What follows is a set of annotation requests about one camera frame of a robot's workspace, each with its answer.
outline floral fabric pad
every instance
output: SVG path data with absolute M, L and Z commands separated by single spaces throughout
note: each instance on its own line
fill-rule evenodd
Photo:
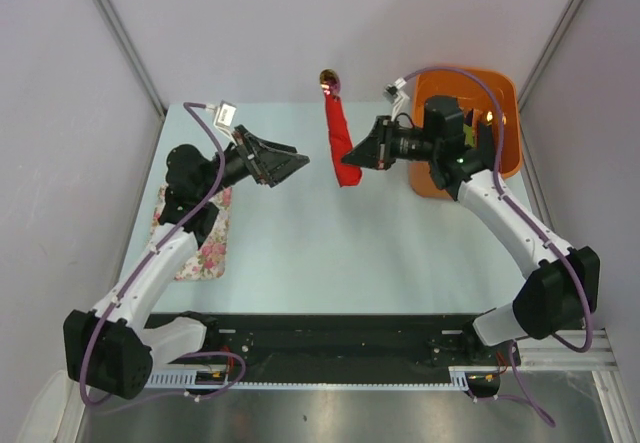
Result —
M 158 203 L 153 212 L 151 234 L 158 226 L 158 218 L 164 209 L 164 194 L 167 190 L 165 183 L 158 191 Z M 227 188 L 210 200 L 218 207 L 220 213 L 216 218 L 213 229 L 204 245 L 187 260 L 182 269 L 175 276 L 176 280 L 212 280 L 224 274 L 224 260 L 227 254 L 227 235 L 229 234 L 229 215 L 231 206 L 231 188 Z

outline wire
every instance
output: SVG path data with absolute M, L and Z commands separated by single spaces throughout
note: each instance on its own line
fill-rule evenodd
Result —
M 165 391 L 162 393 L 158 393 L 155 395 L 150 395 L 146 398 L 142 398 L 142 399 L 136 399 L 135 401 L 132 401 L 131 403 L 127 403 L 125 405 L 121 405 L 118 408 L 114 408 L 112 410 L 106 410 L 106 411 L 100 411 L 98 413 L 98 415 L 100 416 L 107 416 L 107 415 L 112 415 L 114 413 L 118 413 L 120 411 L 124 411 L 124 410 L 129 410 L 131 408 L 134 408 L 136 406 L 142 405 L 144 403 L 148 403 L 150 401 L 153 400 L 158 400 L 160 398 L 164 398 L 166 396 L 186 396 L 187 398 L 192 398 L 194 401 L 199 402 L 199 401 L 203 401 L 203 400 L 211 400 L 213 398 L 217 398 L 219 396 L 224 395 L 227 391 L 229 391 L 229 389 L 236 385 L 237 383 L 240 382 L 240 380 L 242 380 L 242 378 L 244 378 L 244 375 L 247 371 L 247 364 L 244 361 L 244 359 L 240 356 L 237 355 L 236 353 L 232 353 L 230 351 L 203 351 L 201 353 L 188 353 L 186 355 L 181 356 L 180 358 L 198 358 L 198 357 L 212 357 L 212 356 L 226 356 L 228 359 L 232 360 L 232 361 L 238 361 L 240 363 L 240 373 L 238 374 L 238 376 L 236 376 L 233 381 L 227 383 L 226 385 L 222 386 L 220 389 L 215 390 L 213 393 L 207 394 L 207 395 L 197 395 L 194 396 L 192 394 L 190 394 L 188 391 Z
M 509 369 L 509 365 L 507 364 L 507 360 L 504 359 L 504 356 L 502 356 L 501 351 L 498 351 L 496 353 L 496 359 L 498 360 L 498 370 L 499 370 L 498 375 L 504 375 Z
M 578 353 L 586 353 L 591 348 L 591 344 L 593 342 L 593 319 L 591 317 L 591 309 L 589 306 L 589 301 L 587 300 L 587 295 L 584 292 L 584 288 L 582 287 L 582 282 L 580 281 L 578 274 L 573 269 L 573 266 L 571 266 L 571 263 L 569 263 L 569 260 L 567 259 L 567 257 L 563 255 L 560 249 L 555 245 L 555 243 L 551 241 L 551 238 L 549 238 L 547 233 L 542 228 L 540 228 L 536 224 L 536 222 L 533 221 L 531 217 L 529 217 L 529 215 L 522 208 L 520 208 L 520 206 L 518 206 L 518 204 L 515 201 L 513 201 L 513 199 L 509 195 L 506 194 L 506 191 L 503 188 L 502 178 L 500 177 L 500 162 L 502 160 L 502 150 L 504 148 L 504 113 L 502 112 L 500 103 L 498 103 L 498 100 L 495 94 L 493 93 L 493 91 L 491 91 L 491 88 L 489 88 L 489 86 L 484 81 L 482 81 L 480 78 L 475 76 L 473 73 L 470 73 L 461 68 L 455 68 L 453 66 L 425 67 L 420 70 L 409 73 L 407 76 L 404 77 L 404 80 L 408 82 L 409 80 L 415 78 L 418 75 L 421 75 L 423 73 L 430 73 L 433 71 L 449 71 L 452 73 L 458 73 L 460 75 L 466 76 L 467 78 L 476 82 L 491 99 L 491 103 L 493 104 L 494 110 L 496 112 L 496 117 L 498 118 L 498 147 L 496 148 L 496 157 L 493 163 L 493 184 L 496 187 L 496 190 L 498 191 L 498 194 L 500 195 L 500 197 L 535 232 L 535 234 L 542 240 L 544 245 L 546 245 L 554 254 L 554 256 L 558 258 L 558 260 L 560 260 L 564 268 L 569 273 L 569 276 L 571 277 L 571 280 L 573 281 L 573 284 L 576 288 L 576 292 L 578 294 L 578 298 L 580 299 L 580 304 L 582 306 L 582 311 L 584 313 L 585 341 L 581 347 L 578 347 L 571 344 L 561 336 L 558 336 L 556 334 L 553 334 L 552 336 L 567 348 Z
M 520 390 L 524 394 L 524 398 L 522 396 L 517 396 L 517 395 L 495 395 L 495 396 L 490 396 L 485 398 L 478 398 L 471 392 L 471 390 L 467 391 L 467 395 L 473 398 L 474 403 L 478 403 L 478 402 L 486 403 L 486 402 L 500 401 L 500 400 L 515 401 L 517 403 L 522 403 L 524 405 L 530 406 L 547 426 L 549 426 L 550 428 L 555 428 L 556 420 L 554 420 L 553 417 L 544 408 L 542 408 L 540 405 L 536 403 L 536 401 L 531 396 L 531 391 L 529 390 L 529 387 L 526 385 L 526 383 L 522 379 L 522 374 L 520 373 L 520 371 L 518 371 L 518 367 L 516 366 L 515 358 L 513 356 L 515 353 L 514 352 L 515 343 L 516 343 L 515 341 L 511 341 L 509 343 L 509 349 L 508 349 L 509 362 L 511 363 L 511 367 L 513 368 L 513 376 L 515 377 L 516 382 L 520 387 Z
M 231 352 L 231 349 L 227 346 L 224 345 L 222 348 L 220 348 L 222 351 L 228 351 Z M 235 366 L 235 360 L 232 357 L 227 358 L 227 375 L 231 372 L 231 370 L 233 370 L 233 367 Z
M 162 248 L 180 230 L 180 228 L 184 226 L 186 222 L 188 222 L 191 218 L 193 218 L 193 216 L 196 213 L 198 213 L 211 198 L 213 198 L 213 196 L 216 194 L 216 191 L 218 190 L 218 187 L 220 186 L 220 182 L 222 181 L 222 176 L 224 175 L 224 168 L 225 168 L 224 149 L 220 145 L 220 142 L 218 141 L 216 136 L 213 134 L 209 126 L 204 121 L 202 121 L 202 118 L 200 118 L 197 115 L 197 113 L 194 111 L 194 108 L 205 109 L 207 106 L 202 103 L 188 103 L 188 102 L 184 103 L 183 106 L 184 106 L 184 109 L 187 110 L 187 112 L 189 112 L 189 114 L 196 120 L 196 122 L 200 125 L 200 127 L 204 130 L 204 132 L 213 142 L 213 145 L 216 147 L 216 150 L 218 151 L 220 164 L 218 166 L 218 173 L 216 175 L 216 179 L 213 182 L 213 185 L 211 186 L 209 193 L 207 193 L 205 197 L 202 199 L 202 201 L 200 201 L 200 203 L 198 203 L 189 213 L 187 213 L 178 222 L 178 224 L 176 224 L 173 228 L 171 228 L 171 230 L 165 235 L 165 237 L 158 242 L 158 244 L 156 245 L 156 250 L 159 250 L 160 248 Z M 133 285 L 133 282 L 140 275 L 140 273 L 142 273 L 142 270 L 144 270 L 145 266 L 149 263 L 149 261 L 151 261 L 151 259 L 155 256 L 155 254 L 156 254 L 155 252 L 149 251 L 145 255 L 145 257 L 142 259 L 142 261 L 140 261 L 140 264 L 131 272 L 131 275 L 129 275 L 129 278 L 127 278 L 124 285 L 122 285 L 122 288 L 116 295 L 116 301 L 121 300 L 124 297 L 124 295 L 127 293 L 131 285 Z M 107 318 L 109 318 L 109 315 L 111 315 L 115 307 L 116 307 L 116 303 L 113 303 L 113 302 L 110 303 L 107 309 L 104 311 L 104 313 L 100 317 L 100 319 L 98 320 L 98 323 L 96 324 L 96 327 L 94 328 L 93 333 L 91 333 L 91 337 L 89 338 L 89 343 L 87 344 L 87 348 L 82 358 L 82 365 L 80 367 L 80 378 L 79 378 L 80 397 L 82 398 L 82 402 L 87 407 L 90 407 L 90 408 L 103 404 L 111 396 L 109 394 L 105 395 L 103 398 L 97 401 L 94 401 L 91 398 L 89 398 L 89 391 L 87 388 L 87 374 L 89 372 L 89 362 L 91 361 L 91 355 L 93 354 L 93 350 L 95 349 L 96 342 L 98 341 L 98 337 L 100 336 L 100 333 L 107 321 Z
M 400 118 L 401 116 L 404 116 L 409 120 L 409 123 L 411 123 L 412 128 L 416 127 L 416 124 L 413 122 L 413 118 L 411 118 L 411 115 L 409 115 L 409 113 L 405 113 L 404 111 L 402 113 L 398 113 L 394 121 L 398 121 L 398 118 Z
M 549 238 L 547 233 L 542 228 L 540 228 L 536 224 L 536 222 L 533 221 L 531 217 L 529 217 L 529 215 L 522 208 L 520 208 L 520 206 L 518 206 L 518 204 L 515 201 L 513 201 L 513 199 L 509 195 L 506 194 L 506 190 L 502 186 L 502 178 L 500 177 L 500 163 L 502 161 L 502 150 L 504 149 L 504 113 L 502 112 L 502 108 L 500 106 L 500 103 L 498 102 L 498 99 L 494 95 L 493 91 L 491 91 L 491 88 L 489 88 L 489 86 L 480 78 L 475 76 L 473 73 L 470 73 L 466 70 L 455 68 L 452 66 L 430 66 L 426 68 L 421 68 L 412 73 L 409 73 L 407 76 L 404 77 L 404 80 L 405 82 L 408 82 L 409 80 L 415 78 L 418 75 L 421 75 L 423 73 L 430 73 L 433 71 L 449 71 L 452 73 L 458 73 L 460 75 L 466 76 L 467 78 L 476 82 L 491 99 L 491 103 L 493 104 L 494 110 L 496 112 L 496 116 L 498 118 L 498 146 L 496 148 L 496 157 L 493 162 L 493 184 L 496 190 L 498 191 L 498 194 L 507 203 L 507 205 L 509 205 L 511 209 L 518 216 L 520 216 L 520 218 L 534 231 L 534 233 L 542 240 L 542 242 L 551 250 L 554 256 L 556 256 L 562 262 L 562 265 L 565 267 L 565 269 L 569 273 L 569 276 L 571 277 L 571 280 L 573 281 L 573 284 L 576 288 L 576 292 L 578 294 L 578 298 L 580 299 L 580 304 L 582 305 L 582 310 L 584 313 L 584 321 L 585 321 L 584 344 L 581 347 L 578 347 L 569 343 L 567 340 L 565 340 L 561 336 L 556 335 L 555 333 L 552 336 L 556 340 L 558 340 L 560 343 L 562 343 L 567 348 L 573 351 L 576 351 L 578 353 L 585 353 L 589 351 L 589 349 L 591 348 L 591 344 L 593 342 L 593 320 L 591 318 L 591 309 L 589 306 L 589 301 L 587 300 L 587 295 L 584 292 L 584 288 L 582 287 L 582 282 L 580 281 L 578 274 L 573 269 L 573 266 L 571 266 L 571 263 L 569 263 L 569 260 L 562 254 L 562 252 L 555 245 L 555 243 L 551 241 L 551 238 Z M 498 400 L 502 399 L 502 400 L 511 400 L 511 401 L 518 401 L 520 403 L 525 403 L 534 409 L 534 411 L 538 414 L 538 416 L 542 419 L 542 421 L 544 421 L 551 428 L 555 428 L 556 426 L 555 420 L 551 417 L 551 415 L 549 415 L 549 413 L 547 413 L 543 408 L 541 408 L 533 400 L 529 392 L 529 389 L 525 385 L 524 380 L 522 379 L 522 376 L 520 375 L 520 372 L 516 367 L 515 360 L 513 358 L 514 345 L 515 345 L 515 341 L 512 341 L 509 345 L 509 361 L 513 368 L 513 375 L 516 378 L 516 381 L 518 382 L 518 385 L 520 386 L 520 389 L 522 390 L 522 393 L 524 394 L 525 397 L 522 398 L 520 396 L 515 396 L 515 395 L 502 395 L 502 396 L 497 396 L 495 398 L 489 398 L 489 400 L 494 401 L 496 399 Z M 480 399 L 474 397 L 474 401 L 480 401 Z

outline light blue table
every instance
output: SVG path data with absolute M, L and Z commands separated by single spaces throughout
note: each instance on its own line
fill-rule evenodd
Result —
M 351 103 L 354 142 L 385 103 Z M 176 281 L 154 311 L 221 313 L 418 314 L 482 312 L 511 301 L 523 284 L 491 232 L 456 203 L 417 196 L 406 162 L 365 171 L 355 188 L 337 185 L 324 105 L 240 105 L 234 124 L 296 146 L 311 163 L 270 189 L 246 179 L 234 187 L 224 276 Z M 182 105 L 172 105 L 158 143 L 127 251 L 131 268 L 149 237 L 165 158 L 182 143 L 214 148 Z M 520 175 L 508 184 L 528 205 Z

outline red cloth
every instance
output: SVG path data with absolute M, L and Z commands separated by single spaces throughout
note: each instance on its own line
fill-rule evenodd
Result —
M 329 126 L 329 145 L 331 145 L 331 159 L 340 186 L 356 186 L 362 178 L 362 170 L 357 166 L 344 165 L 342 157 L 353 149 L 347 120 L 342 112 L 342 101 L 339 96 L 325 93 L 324 107 Z

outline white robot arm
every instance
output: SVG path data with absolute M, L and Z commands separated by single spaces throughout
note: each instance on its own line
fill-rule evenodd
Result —
M 221 158 L 219 143 L 193 113 L 194 107 L 209 107 L 185 103 L 219 152 L 213 160 L 191 145 L 169 153 L 165 207 L 145 252 L 90 311 L 74 310 L 65 320 L 67 372 L 81 387 L 87 384 L 131 399 L 142 391 L 154 367 L 203 347 L 219 350 L 217 322 L 211 316 L 186 312 L 156 329 L 145 329 L 145 323 L 167 285 L 211 232 L 218 209 L 208 200 L 216 191 L 248 176 L 274 187 L 309 162 L 294 147 L 257 138 L 243 126 L 232 130 L 229 110 L 235 108 L 228 104 L 221 105 L 215 123 L 233 140 Z
M 526 280 L 522 290 L 512 303 L 470 322 L 468 345 L 480 350 L 525 336 L 546 338 L 595 311 L 598 256 L 589 247 L 574 249 L 517 201 L 492 170 L 491 127 L 478 124 L 477 147 L 470 147 L 463 128 L 471 113 L 465 116 L 456 98 L 431 97 L 424 114 L 422 128 L 378 116 L 342 163 L 386 170 L 397 159 L 429 162 L 436 187 L 478 216 L 516 261 Z

